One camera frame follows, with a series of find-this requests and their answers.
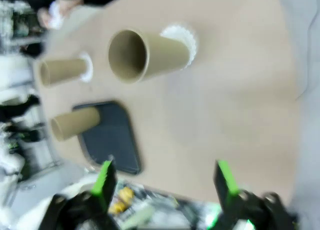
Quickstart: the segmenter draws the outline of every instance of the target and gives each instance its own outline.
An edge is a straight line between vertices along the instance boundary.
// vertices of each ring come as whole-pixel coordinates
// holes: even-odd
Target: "human hand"
[[[84,4],[84,0],[55,0],[55,1],[59,6],[59,12],[63,17],[67,16],[74,7]]]
[[[50,13],[48,12],[48,9],[46,8],[40,8],[37,12],[38,21],[40,23],[40,26],[43,28],[50,28],[49,23],[52,19]]]

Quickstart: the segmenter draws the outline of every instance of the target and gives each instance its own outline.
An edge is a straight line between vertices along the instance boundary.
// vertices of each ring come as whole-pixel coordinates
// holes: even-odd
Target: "gray floor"
[[[301,229],[320,227],[320,0],[281,0],[298,63],[302,106],[300,155],[291,207]]]

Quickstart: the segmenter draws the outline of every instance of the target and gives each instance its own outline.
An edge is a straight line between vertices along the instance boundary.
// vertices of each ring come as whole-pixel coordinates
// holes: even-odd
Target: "beige table surface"
[[[112,73],[111,36],[126,27],[159,33],[172,23],[193,27],[195,61],[185,70],[135,84]],[[74,105],[117,100],[128,110],[143,172],[121,177],[163,192],[217,201],[216,159],[227,160],[240,187],[291,197],[299,143],[295,60],[278,0],[117,0],[91,17],[46,57],[91,54],[90,83],[38,84],[46,117]],[[80,164],[76,137],[54,141]]]

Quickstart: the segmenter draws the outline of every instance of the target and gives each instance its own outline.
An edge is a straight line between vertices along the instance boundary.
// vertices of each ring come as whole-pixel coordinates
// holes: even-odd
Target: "wooden tabletop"
[[[108,45],[130,27],[160,33],[172,23],[196,32],[199,51],[184,70],[125,84],[112,73]],[[90,83],[38,87],[47,119],[82,103],[116,100],[131,123],[143,164],[121,177],[166,193],[217,201],[216,159],[242,188],[292,194],[299,143],[296,70],[278,0],[116,0],[60,42],[46,58],[88,52]],[[88,166],[78,138],[54,144]]]

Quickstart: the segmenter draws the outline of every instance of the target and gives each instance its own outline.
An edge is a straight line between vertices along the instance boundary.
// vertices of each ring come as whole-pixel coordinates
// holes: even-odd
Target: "brown paper cup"
[[[99,111],[95,107],[86,107],[56,116],[51,120],[51,129],[55,138],[62,142],[93,128],[99,122]]]
[[[85,60],[81,58],[44,60],[39,63],[40,79],[48,87],[66,80],[79,78],[87,70]]]
[[[189,50],[177,40],[125,29],[111,39],[108,58],[113,73],[123,82],[133,83],[184,68]]]

